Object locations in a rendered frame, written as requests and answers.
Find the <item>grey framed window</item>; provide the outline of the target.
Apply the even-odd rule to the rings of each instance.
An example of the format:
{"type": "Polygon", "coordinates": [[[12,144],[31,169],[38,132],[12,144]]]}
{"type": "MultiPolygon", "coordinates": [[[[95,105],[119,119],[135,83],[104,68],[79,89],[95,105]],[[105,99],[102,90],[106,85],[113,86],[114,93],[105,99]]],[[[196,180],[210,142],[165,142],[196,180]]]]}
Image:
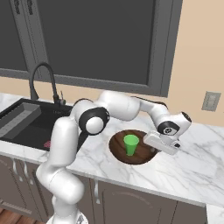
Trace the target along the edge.
{"type": "Polygon", "coordinates": [[[0,77],[166,97],[183,0],[0,0],[0,77]]]}

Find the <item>black tap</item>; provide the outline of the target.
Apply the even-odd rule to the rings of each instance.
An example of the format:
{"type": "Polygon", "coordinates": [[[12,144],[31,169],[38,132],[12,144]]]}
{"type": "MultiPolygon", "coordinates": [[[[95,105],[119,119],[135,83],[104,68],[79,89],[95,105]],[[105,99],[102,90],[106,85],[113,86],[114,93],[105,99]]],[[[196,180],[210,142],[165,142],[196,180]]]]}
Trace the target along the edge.
{"type": "Polygon", "coordinates": [[[54,79],[54,74],[53,74],[53,69],[52,67],[46,63],[46,62],[40,62],[38,63],[35,68],[33,69],[30,79],[29,79],[29,87],[30,87],[30,95],[31,95],[31,99],[33,101],[36,101],[39,96],[38,93],[36,92],[36,89],[34,87],[34,75],[36,73],[36,71],[40,68],[40,67],[45,67],[50,75],[50,80],[52,83],[52,92],[53,92],[53,102],[59,106],[65,105],[66,104],[66,100],[63,98],[63,96],[59,96],[57,93],[57,88],[56,88],[56,83],[55,83],[55,79],[54,79]]]}

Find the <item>grey sink tray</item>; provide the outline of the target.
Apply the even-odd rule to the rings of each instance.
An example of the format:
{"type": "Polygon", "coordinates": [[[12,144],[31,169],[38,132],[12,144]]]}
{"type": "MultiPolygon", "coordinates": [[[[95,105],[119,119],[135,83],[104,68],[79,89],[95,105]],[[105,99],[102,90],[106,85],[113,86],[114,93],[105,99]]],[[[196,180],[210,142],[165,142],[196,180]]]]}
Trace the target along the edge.
{"type": "Polygon", "coordinates": [[[0,137],[13,139],[41,114],[40,106],[25,103],[0,118],[0,137]]]}

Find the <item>green cup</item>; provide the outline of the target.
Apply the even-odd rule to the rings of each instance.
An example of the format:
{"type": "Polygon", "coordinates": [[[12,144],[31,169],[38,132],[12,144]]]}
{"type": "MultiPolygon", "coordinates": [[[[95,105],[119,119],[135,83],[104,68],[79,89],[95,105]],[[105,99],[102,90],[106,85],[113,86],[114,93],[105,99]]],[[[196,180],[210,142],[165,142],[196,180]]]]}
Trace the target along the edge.
{"type": "Polygon", "coordinates": [[[126,149],[126,154],[128,156],[133,156],[137,145],[139,144],[139,138],[135,135],[126,135],[123,138],[123,142],[126,149]]]}

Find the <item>black sink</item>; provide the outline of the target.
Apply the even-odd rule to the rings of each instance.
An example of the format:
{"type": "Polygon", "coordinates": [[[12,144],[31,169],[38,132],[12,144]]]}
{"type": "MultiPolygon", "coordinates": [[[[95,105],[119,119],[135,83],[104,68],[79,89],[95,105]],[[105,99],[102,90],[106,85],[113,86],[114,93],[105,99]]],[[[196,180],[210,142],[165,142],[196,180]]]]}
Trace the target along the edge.
{"type": "Polygon", "coordinates": [[[44,147],[44,143],[51,140],[54,123],[62,116],[69,116],[72,107],[67,105],[57,106],[56,104],[50,102],[32,101],[21,98],[6,108],[4,111],[0,112],[0,118],[7,115],[23,102],[39,105],[41,109],[40,116],[37,117],[13,139],[0,137],[0,140],[36,148],[43,151],[49,151],[50,148],[44,147]]]}

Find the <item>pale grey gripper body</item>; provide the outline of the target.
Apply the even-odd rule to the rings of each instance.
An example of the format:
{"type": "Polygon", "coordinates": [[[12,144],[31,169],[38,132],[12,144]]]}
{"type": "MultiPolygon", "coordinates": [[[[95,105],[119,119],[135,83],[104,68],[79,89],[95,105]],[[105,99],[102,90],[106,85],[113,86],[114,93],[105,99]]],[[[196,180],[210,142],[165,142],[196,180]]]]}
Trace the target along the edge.
{"type": "Polygon", "coordinates": [[[143,137],[143,142],[159,151],[163,151],[167,154],[174,155],[177,149],[170,146],[168,143],[164,143],[159,134],[156,131],[150,131],[143,137]]]}

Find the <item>brown wooden bowl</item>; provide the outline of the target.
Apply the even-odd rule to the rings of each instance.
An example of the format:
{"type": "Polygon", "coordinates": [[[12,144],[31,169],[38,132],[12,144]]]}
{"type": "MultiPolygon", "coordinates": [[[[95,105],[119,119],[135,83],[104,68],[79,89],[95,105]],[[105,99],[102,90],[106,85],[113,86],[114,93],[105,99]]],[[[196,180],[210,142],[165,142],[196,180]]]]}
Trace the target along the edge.
{"type": "Polygon", "coordinates": [[[115,133],[109,140],[108,147],[113,156],[128,165],[141,165],[151,161],[159,150],[144,143],[143,139],[146,133],[136,129],[126,129],[115,133]],[[133,156],[126,155],[126,149],[123,138],[126,135],[135,135],[139,138],[139,143],[133,156]]]}

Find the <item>grey wall socket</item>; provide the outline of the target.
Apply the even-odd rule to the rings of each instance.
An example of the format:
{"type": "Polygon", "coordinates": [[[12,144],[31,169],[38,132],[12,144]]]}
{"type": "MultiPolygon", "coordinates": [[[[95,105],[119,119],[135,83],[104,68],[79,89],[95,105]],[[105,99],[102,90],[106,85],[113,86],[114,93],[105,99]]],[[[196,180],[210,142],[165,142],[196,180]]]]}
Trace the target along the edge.
{"type": "Polygon", "coordinates": [[[215,111],[219,103],[221,93],[206,91],[205,99],[203,101],[202,110],[215,111]]]}

